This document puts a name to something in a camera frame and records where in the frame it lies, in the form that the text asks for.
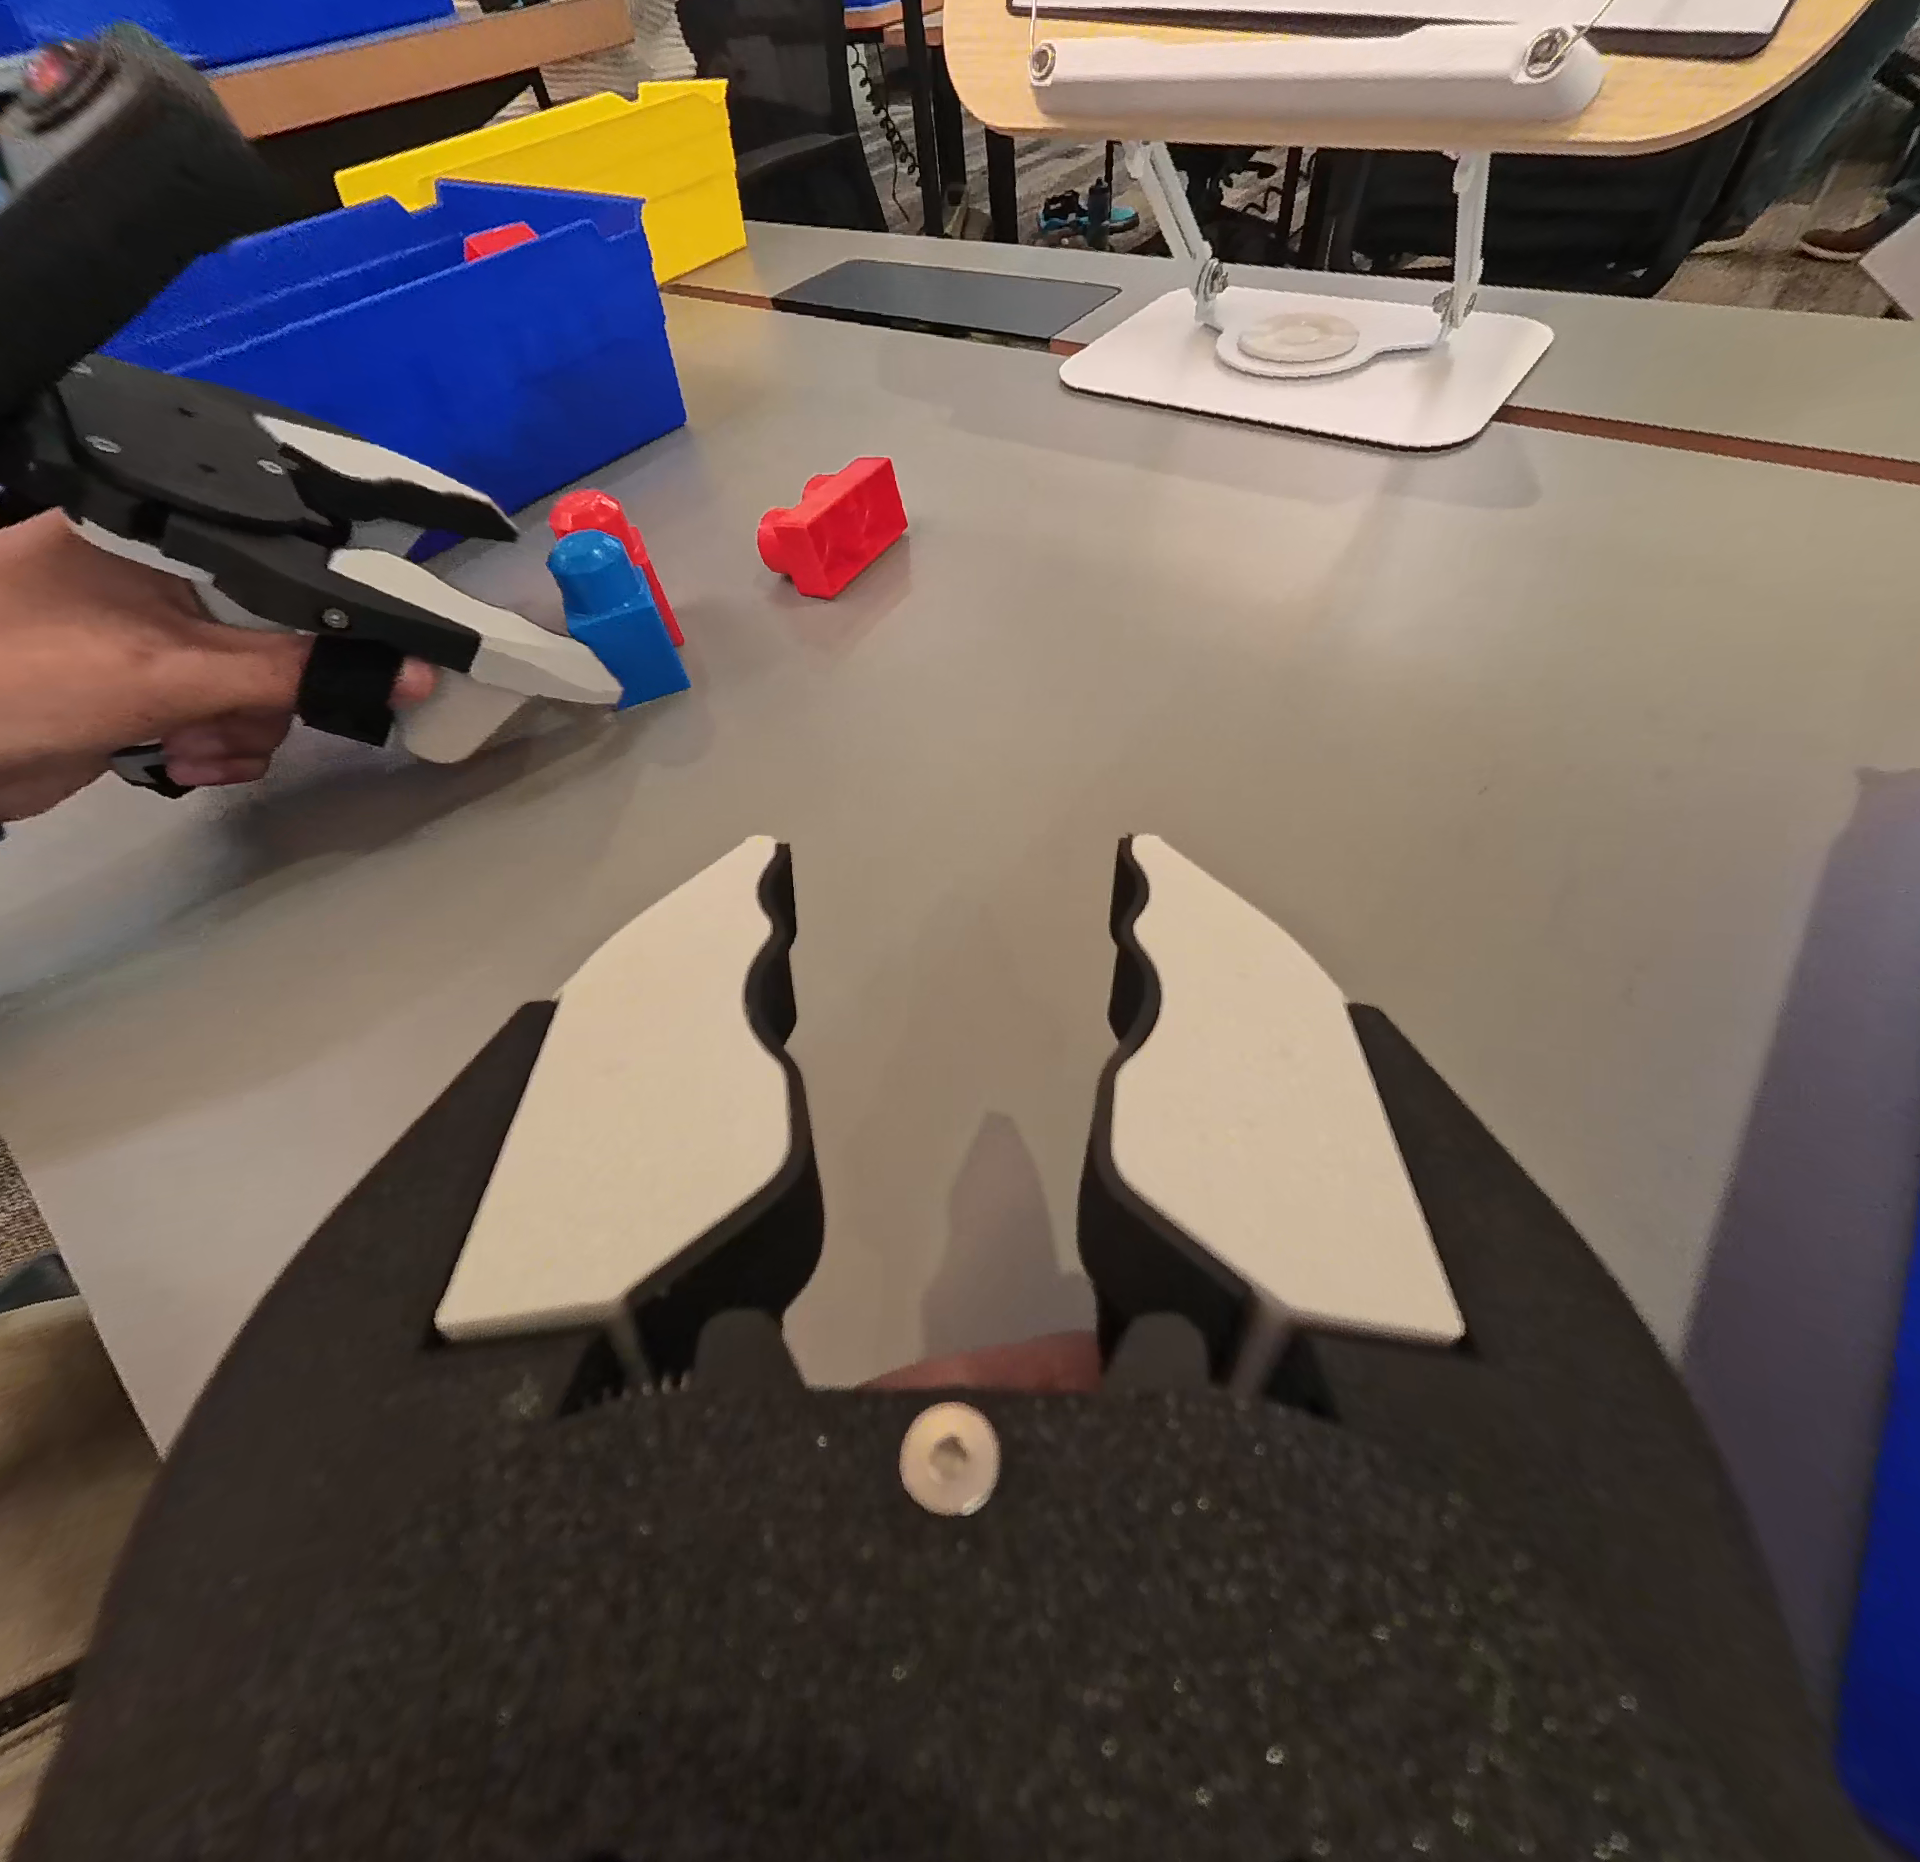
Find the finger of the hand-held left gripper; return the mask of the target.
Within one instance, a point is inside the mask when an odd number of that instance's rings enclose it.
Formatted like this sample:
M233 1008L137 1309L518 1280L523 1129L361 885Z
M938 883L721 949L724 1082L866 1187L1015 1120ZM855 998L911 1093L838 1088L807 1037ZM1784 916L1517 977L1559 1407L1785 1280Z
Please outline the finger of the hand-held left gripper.
M259 424L306 514L276 542L408 555L424 534L513 544L518 529L494 498L416 457L325 424Z
M568 634L481 602L396 552L332 552L325 613L436 669L436 686L396 718L396 743L423 762L463 762L538 700L614 708L621 686Z

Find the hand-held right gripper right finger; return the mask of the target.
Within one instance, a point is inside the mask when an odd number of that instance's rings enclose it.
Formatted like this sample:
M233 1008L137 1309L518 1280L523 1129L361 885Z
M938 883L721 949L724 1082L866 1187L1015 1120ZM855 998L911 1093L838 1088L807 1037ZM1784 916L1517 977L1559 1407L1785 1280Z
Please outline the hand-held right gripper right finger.
M1185 1321L1204 1354L1319 1332L1460 1348L1466 1323L1342 989L1161 835L1125 835L1113 1053L1078 1195L1095 1337Z

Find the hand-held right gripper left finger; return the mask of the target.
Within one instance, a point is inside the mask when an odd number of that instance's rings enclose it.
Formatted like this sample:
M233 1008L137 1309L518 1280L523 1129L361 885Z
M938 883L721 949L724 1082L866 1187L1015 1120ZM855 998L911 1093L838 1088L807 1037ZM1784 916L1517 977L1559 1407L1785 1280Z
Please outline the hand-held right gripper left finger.
M750 983L792 947L792 856L747 835L553 998L440 1297L452 1344L607 1327L796 1165L791 1035Z

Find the blue toy block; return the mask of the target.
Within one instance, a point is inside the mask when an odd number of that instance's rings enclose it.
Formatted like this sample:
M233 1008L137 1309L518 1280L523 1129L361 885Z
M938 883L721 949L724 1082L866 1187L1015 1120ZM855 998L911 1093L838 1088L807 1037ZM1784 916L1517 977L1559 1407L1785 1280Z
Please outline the blue toy block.
M567 631L614 675L620 711L691 688L679 646L624 542L609 530L559 534L546 557Z

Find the red double toy block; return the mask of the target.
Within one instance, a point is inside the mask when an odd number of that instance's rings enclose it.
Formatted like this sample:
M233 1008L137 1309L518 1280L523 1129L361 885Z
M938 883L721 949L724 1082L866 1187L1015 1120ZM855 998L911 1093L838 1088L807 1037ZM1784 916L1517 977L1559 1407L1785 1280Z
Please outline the red double toy block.
M855 457L813 475L802 499L761 517L761 563L813 602L833 602L907 534L899 474L889 457Z

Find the person's left hand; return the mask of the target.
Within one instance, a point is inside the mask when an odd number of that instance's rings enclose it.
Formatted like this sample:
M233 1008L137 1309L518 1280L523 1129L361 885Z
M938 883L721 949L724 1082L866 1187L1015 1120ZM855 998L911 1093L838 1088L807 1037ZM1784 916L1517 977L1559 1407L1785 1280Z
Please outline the person's left hand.
M231 628L171 575L99 551L59 512L2 530L2 821L36 819L159 744L187 790L261 779L314 641Z

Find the wooden shelf board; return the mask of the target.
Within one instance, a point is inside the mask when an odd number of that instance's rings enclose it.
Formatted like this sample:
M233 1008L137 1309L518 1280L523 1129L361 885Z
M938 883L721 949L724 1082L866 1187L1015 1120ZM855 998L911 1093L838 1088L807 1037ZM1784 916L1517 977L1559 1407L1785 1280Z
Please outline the wooden shelf board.
M482 89L632 37L624 0L538 1L231 63L209 81L236 126L264 140Z

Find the yellow plastic bin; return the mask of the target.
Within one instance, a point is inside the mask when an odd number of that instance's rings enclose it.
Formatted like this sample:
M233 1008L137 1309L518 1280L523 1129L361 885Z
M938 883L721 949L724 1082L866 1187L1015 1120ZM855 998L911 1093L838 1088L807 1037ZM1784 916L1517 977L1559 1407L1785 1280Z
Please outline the yellow plastic bin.
M389 197L423 210L444 179L635 197L659 282L747 245L719 78L643 81L632 98L591 94L492 121L343 167L334 187L348 207Z

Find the black inset table panel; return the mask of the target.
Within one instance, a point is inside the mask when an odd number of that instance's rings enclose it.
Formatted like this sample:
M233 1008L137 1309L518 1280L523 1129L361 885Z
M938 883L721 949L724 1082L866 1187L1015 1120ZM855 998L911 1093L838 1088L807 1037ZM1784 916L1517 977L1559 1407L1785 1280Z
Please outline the black inset table panel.
M782 314L1046 352L1113 298L1117 289L1104 282L851 259L773 292L770 304Z

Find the white document stand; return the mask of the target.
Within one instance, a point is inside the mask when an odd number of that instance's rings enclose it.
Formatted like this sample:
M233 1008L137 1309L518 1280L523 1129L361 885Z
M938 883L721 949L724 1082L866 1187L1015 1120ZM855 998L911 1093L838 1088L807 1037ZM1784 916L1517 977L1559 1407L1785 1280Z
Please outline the white document stand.
M1032 31L1034 94L1068 121L1204 112L1419 126L1569 121L1601 89L1581 26L1423 24L1391 35L1261 35L1223 47ZM1188 268L1165 292L1063 365L1075 394L1397 450L1475 437L1546 353L1542 320L1475 314L1494 157L1453 164L1452 282L1426 309L1391 298L1235 288L1179 193L1168 146L1127 144Z

